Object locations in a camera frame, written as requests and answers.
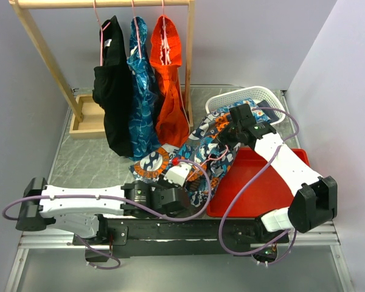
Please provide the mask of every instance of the hanging clothes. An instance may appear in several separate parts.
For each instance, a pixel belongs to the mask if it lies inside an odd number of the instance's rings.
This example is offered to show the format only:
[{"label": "hanging clothes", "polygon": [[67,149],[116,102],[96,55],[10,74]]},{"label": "hanging clothes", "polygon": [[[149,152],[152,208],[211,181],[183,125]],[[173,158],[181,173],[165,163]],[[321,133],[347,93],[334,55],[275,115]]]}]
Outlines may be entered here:
[{"label": "hanging clothes", "polygon": [[164,98],[157,119],[156,132],[161,144],[180,147],[189,135],[178,78],[178,68],[181,66],[181,42],[175,25],[165,15],[158,18],[151,36],[151,44],[150,64],[156,71],[159,89]]},{"label": "hanging clothes", "polygon": [[133,160],[138,160],[157,150],[161,145],[155,132],[155,123],[161,101],[156,77],[150,67],[147,49],[147,25],[141,17],[136,17],[138,25],[140,45],[138,45],[136,26],[131,22],[130,56],[127,64],[132,71],[133,80],[133,106],[128,123],[133,149]]},{"label": "hanging clothes", "polygon": [[[219,144],[217,136],[231,121],[229,109],[244,103],[249,104],[251,108],[257,108],[252,99],[245,99],[207,114],[199,127],[189,135],[182,147],[178,148],[165,144],[130,166],[130,172],[135,179],[151,183],[157,182],[160,174],[165,173],[172,166],[171,162],[175,157],[195,161],[199,164],[204,163],[202,165],[203,169],[209,175],[212,193],[215,194],[220,181],[234,163],[240,147],[238,143],[234,148],[227,149],[224,145]],[[253,111],[253,115],[257,122],[271,121],[262,110]],[[202,173],[195,172],[192,169],[187,177],[185,188],[188,191],[192,205],[199,206],[207,200],[207,185]]]},{"label": "hanging clothes", "polygon": [[94,68],[93,100],[105,111],[104,129],[110,149],[132,157],[128,120],[133,101],[131,72],[127,65],[122,29],[116,16],[103,23],[103,66]]}]

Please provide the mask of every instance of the wooden rod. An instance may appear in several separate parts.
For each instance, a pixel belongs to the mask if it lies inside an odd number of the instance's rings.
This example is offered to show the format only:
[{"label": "wooden rod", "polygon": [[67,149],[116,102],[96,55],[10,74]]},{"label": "wooden rod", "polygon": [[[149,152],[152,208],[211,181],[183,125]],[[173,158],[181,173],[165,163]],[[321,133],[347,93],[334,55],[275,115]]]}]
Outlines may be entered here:
[{"label": "wooden rod", "polygon": [[[9,0],[22,9],[93,8],[93,0]],[[190,0],[164,0],[164,4],[189,5]],[[137,6],[161,6],[161,0],[134,0]],[[131,7],[131,0],[96,0],[99,7]]]},{"label": "wooden rod", "polygon": [[39,54],[41,55],[44,63],[46,64],[47,68],[50,70],[51,75],[53,76],[55,82],[57,82],[58,87],[60,88],[63,96],[65,97],[66,101],[68,102],[69,106],[73,110],[73,114],[75,115],[76,119],[79,122],[82,122],[83,115],[80,108],[80,105],[76,102],[72,89],[69,87],[68,83],[66,82],[60,67],[57,64],[52,52],[50,51],[49,47],[47,46],[46,41],[44,40],[37,24],[35,23],[34,19],[32,18],[30,12],[27,9],[21,9],[16,4],[11,5],[14,9],[15,13],[18,15],[18,18],[23,25],[24,29],[26,30],[27,34],[29,35],[32,43],[34,44],[35,48],[38,50]]},{"label": "wooden rod", "polygon": [[188,6],[188,28],[185,65],[185,109],[188,110],[189,125],[193,126],[192,104],[190,100],[190,74],[192,71],[193,27],[195,25],[195,1],[190,0]]}]

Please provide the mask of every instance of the wall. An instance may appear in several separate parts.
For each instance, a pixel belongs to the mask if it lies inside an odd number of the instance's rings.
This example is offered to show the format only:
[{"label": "wall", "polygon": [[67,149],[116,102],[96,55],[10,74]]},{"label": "wall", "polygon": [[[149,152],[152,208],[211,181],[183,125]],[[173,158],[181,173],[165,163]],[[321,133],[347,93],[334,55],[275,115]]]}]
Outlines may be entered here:
[{"label": "wall", "polygon": [[338,0],[287,99],[312,166],[338,182],[335,226],[365,291],[365,0]]},{"label": "wall", "polygon": [[[192,83],[288,89],[335,1],[197,0]],[[117,15],[128,45],[131,7],[98,12],[102,21]],[[150,33],[161,12],[160,7],[136,8]],[[165,13],[175,22],[185,44],[187,8],[168,6]],[[92,69],[99,59],[93,9],[38,10],[32,14],[71,86],[91,87]]]},{"label": "wall", "polygon": [[14,11],[0,1],[0,291],[20,236],[1,210],[32,177],[49,174],[67,108]]}]

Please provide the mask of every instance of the wooden tray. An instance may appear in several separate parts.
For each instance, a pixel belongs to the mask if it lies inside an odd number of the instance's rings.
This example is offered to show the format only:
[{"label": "wooden tray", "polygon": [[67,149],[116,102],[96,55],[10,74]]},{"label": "wooden tray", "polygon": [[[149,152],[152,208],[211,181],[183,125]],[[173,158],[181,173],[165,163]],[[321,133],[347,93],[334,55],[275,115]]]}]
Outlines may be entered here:
[{"label": "wooden tray", "polygon": [[83,121],[78,122],[75,115],[72,115],[69,134],[74,139],[95,139],[104,138],[104,110],[93,101],[92,94],[80,94],[77,96],[77,103],[83,113]]}]

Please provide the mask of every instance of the wooden clothing rack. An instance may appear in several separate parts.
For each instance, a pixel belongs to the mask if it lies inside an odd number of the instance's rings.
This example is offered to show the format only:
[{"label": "wooden clothing rack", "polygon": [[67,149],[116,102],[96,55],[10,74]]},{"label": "wooden clothing rack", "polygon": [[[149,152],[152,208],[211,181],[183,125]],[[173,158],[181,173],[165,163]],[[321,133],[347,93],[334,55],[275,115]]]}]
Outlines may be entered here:
[{"label": "wooden clothing rack", "polygon": [[[69,9],[92,8],[93,0],[9,0],[18,15],[34,46],[41,55],[54,80],[57,82],[64,98],[73,110],[70,135],[73,138],[89,139],[105,137],[103,118],[104,110],[92,99],[92,94],[83,94],[74,98],[60,67],[44,40],[29,9]],[[135,7],[161,6],[162,0],[134,0]],[[131,0],[96,0],[99,7],[131,7]],[[195,14],[195,0],[164,0],[164,5],[188,6],[187,43],[186,43],[186,73],[185,73],[185,109],[188,113],[190,126],[193,126],[192,104],[190,102],[190,73],[192,68],[193,22]]]}]

